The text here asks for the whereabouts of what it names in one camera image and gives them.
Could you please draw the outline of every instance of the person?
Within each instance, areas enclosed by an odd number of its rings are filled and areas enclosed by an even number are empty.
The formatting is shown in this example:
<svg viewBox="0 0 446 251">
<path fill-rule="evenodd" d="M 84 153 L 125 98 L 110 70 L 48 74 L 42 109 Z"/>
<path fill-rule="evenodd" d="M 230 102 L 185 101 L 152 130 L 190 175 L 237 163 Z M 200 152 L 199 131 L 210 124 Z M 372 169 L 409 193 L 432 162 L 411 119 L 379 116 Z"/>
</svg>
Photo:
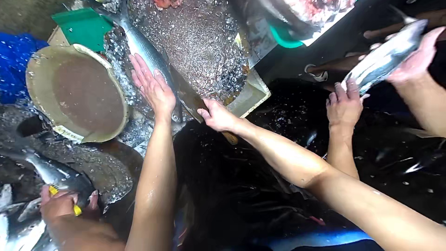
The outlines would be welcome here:
<svg viewBox="0 0 446 251">
<path fill-rule="evenodd" d="M 438 134 L 445 131 L 445 118 L 439 114 L 446 112 L 446 105 L 442 103 L 446 91 L 430 78 L 427 66 L 435 54 L 435 40 L 443 30 L 440 28 L 427 34 L 420 48 L 389 76 L 389 81 L 407 100 L 421 124 Z M 155 70 L 152 75 L 137 54 L 130 59 L 135 68 L 133 81 L 155 112 L 155 128 L 137 187 L 132 228 L 125 249 L 170 250 L 176 188 L 170 115 L 175 97 L 159 71 Z M 236 117 L 215 100 L 204 99 L 209 111 L 199 109 L 197 112 L 214 130 L 232 132 L 253 145 L 289 182 L 308 189 L 368 233 L 385 250 L 441 250 L 446 245 L 445 227 L 358 180 L 351 153 L 351 134 L 362 103 L 356 84 L 348 83 L 347 87 L 344 91 L 337 85 L 326 103 L 330 121 L 327 161 L 285 137 Z M 73 217 L 74 200 L 70 196 L 65 195 L 70 203 L 64 204 L 63 213 L 60 208 L 56 209 L 56 201 L 63 196 L 50 198 L 49 201 L 54 200 L 53 206 L 49 206 L 49 202 L 42 203 L 45 221 L 51 222 L 49 217 L 56 215 L 61 217 L 56 222 L 63 222 L 62 219 L 73 224 L 81 222 L 83 219 Z M 59 227 L 57 224 L 49 226 L 53 231 L 60 230 L 62 223 Z M 112 233 L 101 230 L 101 240 L 115 240 Z M 70 243 L 64 237 L 56 239 L 65 240 L 64 247 Z M 118 242 L 114 248 L 122 249 L 122 243 Z"/>
<path fill-rule="evenodd" d="M 91 194 L 89 205 L 79 217 L 73 210 L 77 202 L 76 193 L 59 191 L 51 196 L 49 186 L 44 185 L 41 197 L 42 218 L 59 250 L 124 250 L 125 243 L 118 238 L 114 229 L 108 224 L 99 222 L 97 190 Z"/>
<path fill-rule="evenodd" d="M 437 135 L 446 135 L 446 116 L 441 116 L 446 114 L 446 90 L 433 81 L 427 67 L 443 31 L 444 27 L 426 34 L 420 48 L 388 78 L 420 124 Z M 337 85 L 329 99 L 329 155 L 333 157 L 327 162 L 278 134 L 237 118 L 217 101 L 205 99 L 209 112 L 199 109 L 198 113 L 216 131 L 230 131 L 253 145 L 289 182 L 308 189 L 385 250 L 441 250 L 446 244 L 445 227 L 358 180 L 350 138 L 362 110 L 356 84 L 349 83 L 347 92 Z"/>
<path fill-rule="evenodd" d="M 136 190 L 127 244 L 118 238 L 111 226 L 97 221 L 97 191 L 81 216 L 76 217 L 73 211 L 76 193 L 60 191 L 50 196 L 48 186 L 44 186 L 42 217 L 61 251 L 172 250 L 177 172 L 170 123 L 176 99 L 158 70 L 152 75 L 138 54 L 130 56 L 130 60 L 135 68 L 133 81 L 155 112 L 155 126 Z"/>
</svg>

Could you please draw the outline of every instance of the blue tarp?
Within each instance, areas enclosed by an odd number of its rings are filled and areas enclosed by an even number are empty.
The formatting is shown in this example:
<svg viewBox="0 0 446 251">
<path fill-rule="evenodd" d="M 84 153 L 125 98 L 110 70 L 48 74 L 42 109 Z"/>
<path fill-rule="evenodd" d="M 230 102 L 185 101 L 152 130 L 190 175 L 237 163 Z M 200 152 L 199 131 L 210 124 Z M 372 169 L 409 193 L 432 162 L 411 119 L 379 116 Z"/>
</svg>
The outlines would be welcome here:
<svg viewBox="0 0 446 251">
<path fill-rule="evenodd" d="M 45 41 L 30 34 L 0 33 L 0 103 L 13 104 L 17 99 L 29 97 L 25 71 L 34 52 L 48 46 Z"/>
</svg>

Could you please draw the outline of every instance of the fish tail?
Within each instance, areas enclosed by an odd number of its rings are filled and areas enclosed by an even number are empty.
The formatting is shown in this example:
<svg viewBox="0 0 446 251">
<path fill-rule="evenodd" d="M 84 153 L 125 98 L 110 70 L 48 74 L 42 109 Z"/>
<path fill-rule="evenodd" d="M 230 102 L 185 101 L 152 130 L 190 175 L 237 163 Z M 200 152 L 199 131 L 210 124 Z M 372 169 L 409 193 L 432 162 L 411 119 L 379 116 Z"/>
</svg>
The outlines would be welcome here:
<svg viewBox="0 0 446 251">
<path fill-rule="evenodd" d="M 409 24 L 409 23 L 417 21 L 416 18 L 409 17 L 404 12 L 402 12 L 400 9 L 398 9 L 397 7 L 395 7 L 395 6 L 391 5 L 391 4 L 389 4 L 389 8 L 391 10 L 393 10 L 396 14 L 400 15 L 404 19 L 404 23 L 405 24 Z"/>
<path fill-rule="evenodd" d="M 118 13 L 112 13 L 103 8 L 95 8 L 95 11 L 102 16 L 106 16 L 112 19 L 115 23 L 117 23 L 121 27 L 125 27 L 126 23 L 130 22 L 130 18 L 128 16 L 128 0 L 122 0 L 120 4 L 121 11 Z"/>
<path fill-rule="evenodd" d="M 12 159 L 23 159 L 28 157 L 27 151 L 17 151 L 6 148 L 0 148 L 0 155 L 5 157 L 10 157 Z"/>
</svg>

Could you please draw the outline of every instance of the wooden handle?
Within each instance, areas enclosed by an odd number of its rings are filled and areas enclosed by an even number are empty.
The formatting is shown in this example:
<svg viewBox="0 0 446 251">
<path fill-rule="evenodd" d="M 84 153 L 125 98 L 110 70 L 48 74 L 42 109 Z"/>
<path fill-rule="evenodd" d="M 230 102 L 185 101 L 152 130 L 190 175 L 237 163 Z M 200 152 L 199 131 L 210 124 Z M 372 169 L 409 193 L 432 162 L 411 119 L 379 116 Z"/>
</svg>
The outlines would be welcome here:
<svg viewBox="0 0 446 251">
<path fill-rule="evenodd" d="M 233 133 L 222 132 L 222 134 L 231 145 L 237 145 L 237 143 L 239 142 L 239 139 Z"/>
</svg>

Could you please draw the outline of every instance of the knife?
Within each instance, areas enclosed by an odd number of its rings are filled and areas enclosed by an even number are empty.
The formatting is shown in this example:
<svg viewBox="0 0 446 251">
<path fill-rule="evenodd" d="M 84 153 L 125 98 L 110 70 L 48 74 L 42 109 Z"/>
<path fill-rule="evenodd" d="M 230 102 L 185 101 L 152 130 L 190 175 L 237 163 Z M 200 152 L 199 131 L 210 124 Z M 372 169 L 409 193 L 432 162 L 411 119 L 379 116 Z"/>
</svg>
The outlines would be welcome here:
<svg viewBox="0 0 446 251">
<path fill-rule="evenodd" d="M 205 109 L 209 112 L 209 109 L 204 104 L 203 99 L 201 99 L 201 97 L 172 64 L 170 64 L 170 74 L 172 75 L 173 84 L 180 102 L 199 123 L 204 122 L 203 117 L 201 117 L 197 112 L 198 109 Z M 222 134 L 231 145 L 236 145 L 239 142 L 239 139 L 231 132 L 222 132 Z"/>
</svg>

